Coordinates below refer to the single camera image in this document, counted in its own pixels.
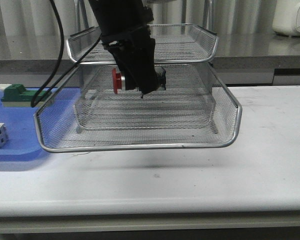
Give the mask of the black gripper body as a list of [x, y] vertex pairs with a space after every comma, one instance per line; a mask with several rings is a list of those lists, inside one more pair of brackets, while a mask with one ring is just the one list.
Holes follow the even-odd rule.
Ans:
[[149, 26], [140, 25], [121, 31], [101, 31], [101, 41], [105, 50], [110, 52], [124, 76], [124, 80], [114, 85], [118, 89], [138, 88], [143, 95], [159, 88], [155, 71], [154, 51], [156, 41], [151, 37]]

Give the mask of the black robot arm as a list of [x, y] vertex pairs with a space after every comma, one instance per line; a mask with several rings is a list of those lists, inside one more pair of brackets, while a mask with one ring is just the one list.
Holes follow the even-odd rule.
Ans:
[[156, 41], [149, 23], [153, 11], [140, 0], [91, 0], [101, 41], [125, 79], [148, 94], [160, 87], [155, 71]]

